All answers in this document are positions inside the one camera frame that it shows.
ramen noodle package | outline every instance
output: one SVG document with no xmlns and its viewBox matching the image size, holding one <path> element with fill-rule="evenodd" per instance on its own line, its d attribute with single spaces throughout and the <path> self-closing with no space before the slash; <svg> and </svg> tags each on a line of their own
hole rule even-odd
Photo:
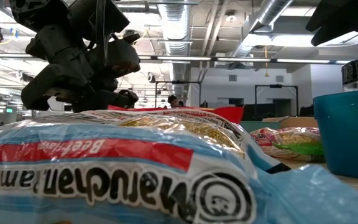
<svg viewBox="0 0 358 224">
<path fill-rule="evenodd" d="M 318 128 L 262 128 L 251 132 L 264 153 L 281 159 L 324 162 Z"/>
<path fill-rule="evenodd" d="M 358 223 L 358 192 L 275 162 L 211 111 L 21 121 L 0 127 L 0 224 Z"/>
</svg>

red label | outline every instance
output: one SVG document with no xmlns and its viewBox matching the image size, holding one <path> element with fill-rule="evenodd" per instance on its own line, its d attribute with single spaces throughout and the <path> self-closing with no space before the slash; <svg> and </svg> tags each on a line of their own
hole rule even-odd
<svg viewBox="0 0 358 224">
<path fill-rule="evenodd" d="M 147 159 L 187 171 L 193 151 L 158 142 L 126 139 L 81 139 L 0 145 L 0 162 L 36 162 L 59 159 Z"/>
</svg>

cardboard box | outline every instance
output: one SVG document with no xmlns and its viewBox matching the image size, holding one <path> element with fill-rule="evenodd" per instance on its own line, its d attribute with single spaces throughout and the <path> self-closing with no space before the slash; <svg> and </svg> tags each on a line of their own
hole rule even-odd
<svg viewBox="0 0 358 224">
<path fill-rule="evenodd" d="M 282 118 L 265 118 L 263 121 L 266 122 L 277 122 Z M 302 127 L 302 128 L 318 128 L 317 120 L 314 117 L 290 117 L 288 119 L 280 122 L 281 128 L 292 128 L 292 127 Z"/>
</svg>

maruchan logo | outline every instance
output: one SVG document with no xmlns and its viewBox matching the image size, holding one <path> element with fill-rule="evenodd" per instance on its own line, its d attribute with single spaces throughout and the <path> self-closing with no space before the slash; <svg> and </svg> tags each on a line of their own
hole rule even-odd
<svg viewBox="0 0 358 224">
<path fill-rule="evenodd" d="M 163 170 L 127 170 L 101 164 L 0 170 L 0 190 L 26 190 L 37 197 L 83 197 L 87 204 L 122 203 L 159 210 L 187 223 L 251 223 L 256 202 L 247 182 L 211 171 L 192 180 Z"/>
</svg>

table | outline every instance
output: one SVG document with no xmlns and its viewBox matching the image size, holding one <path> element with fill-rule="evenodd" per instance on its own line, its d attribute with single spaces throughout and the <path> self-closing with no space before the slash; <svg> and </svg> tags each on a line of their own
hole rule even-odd
<svg viewBox="0 0 358 224">
<path fill-rule="evenodd" d="M 284 163 L 285 165 L 287 165 L 288 167 L 290 167 L 292 169 L 297 169 L 299 167 L 303 167 L 303 166 L 309 164 L 307 162 L 291 161 L 291 160 L 287 160 L 287 159 L 278 159 L 278 160 L 280 160 L 282 163 Z M 327 169 L 326 164 L 313 163 L 312 165 L 320 165 Z M 343 182 L 353 186 L 355 189 L 358 190 L 358 179 L 352 178 L 352 177 L 344 177 L 344 176 L 340 176 L 340 175 L 336 175 L 336 177 L 338 179 L 342 180 Z"/>
</svg>

